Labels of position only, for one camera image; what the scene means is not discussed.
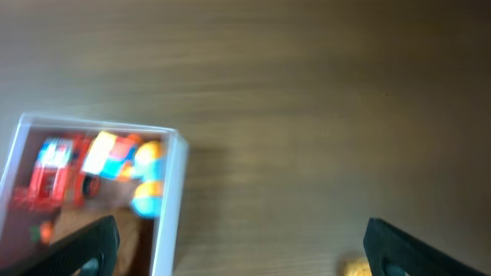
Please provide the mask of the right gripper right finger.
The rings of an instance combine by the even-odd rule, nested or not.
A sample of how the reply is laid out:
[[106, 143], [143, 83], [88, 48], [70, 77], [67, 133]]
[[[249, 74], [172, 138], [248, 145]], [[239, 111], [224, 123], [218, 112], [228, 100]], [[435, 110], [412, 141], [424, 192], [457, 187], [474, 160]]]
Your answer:
[[375, 276], [486, 276], [378, 218], [369, 219], [363, 246]]

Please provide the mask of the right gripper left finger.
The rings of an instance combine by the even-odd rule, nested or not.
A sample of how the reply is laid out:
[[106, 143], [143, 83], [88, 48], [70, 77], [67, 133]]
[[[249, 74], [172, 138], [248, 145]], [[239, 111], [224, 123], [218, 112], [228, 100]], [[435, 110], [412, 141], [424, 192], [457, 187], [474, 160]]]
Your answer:
[[16, 275], [111, 276], [117, 263], [120, 236], [107, 215], [49, 246], [48, 250], [15, 266]]

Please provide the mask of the yellow round toy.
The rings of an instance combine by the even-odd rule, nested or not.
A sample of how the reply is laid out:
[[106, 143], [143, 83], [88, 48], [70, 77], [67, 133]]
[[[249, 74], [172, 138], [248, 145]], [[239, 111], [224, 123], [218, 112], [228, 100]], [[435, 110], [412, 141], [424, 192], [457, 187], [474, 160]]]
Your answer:
[[341, 276], [372, 276], [371, 266], [366, 258], [347, 258], [341, 266]]

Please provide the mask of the blue orange toy figure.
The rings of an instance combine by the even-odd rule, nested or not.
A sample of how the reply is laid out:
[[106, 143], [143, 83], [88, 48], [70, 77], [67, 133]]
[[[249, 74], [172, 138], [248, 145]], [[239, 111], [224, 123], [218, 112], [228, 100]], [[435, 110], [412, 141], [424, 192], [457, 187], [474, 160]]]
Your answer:
[[137, 141], [137, 145], [130, 151], [130, 158], [124, 161], [117, 180], [137, 183], [130, 207], [141, 218], [154, 219], [160, 216], [163, 202], [166, 151], [159, 140], [141, 142], [136, 134], [129, 138]]

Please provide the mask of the red toy fire truck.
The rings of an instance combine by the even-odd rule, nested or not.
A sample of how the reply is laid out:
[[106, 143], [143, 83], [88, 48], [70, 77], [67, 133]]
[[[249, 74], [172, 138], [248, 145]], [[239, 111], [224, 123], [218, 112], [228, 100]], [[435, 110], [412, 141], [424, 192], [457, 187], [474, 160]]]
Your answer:
[[95, 197], [101, 179], [82, 171], [92, 140], [82, 134], [48, 137], [38, 152], [29, 185], [14, 190], [11, 205], [47, 212], [66, 202], [81, 207]]

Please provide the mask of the multicolour puzzle cube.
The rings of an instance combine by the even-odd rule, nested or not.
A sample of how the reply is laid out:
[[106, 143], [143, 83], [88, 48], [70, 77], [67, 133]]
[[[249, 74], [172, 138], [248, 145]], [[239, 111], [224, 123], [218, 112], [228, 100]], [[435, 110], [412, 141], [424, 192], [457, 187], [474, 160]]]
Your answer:
[[100, 131], [89, 146], [81, 170], [105, 179], [118, 179], [131, 166], [139, 142], [136, 134], [118, 136]]

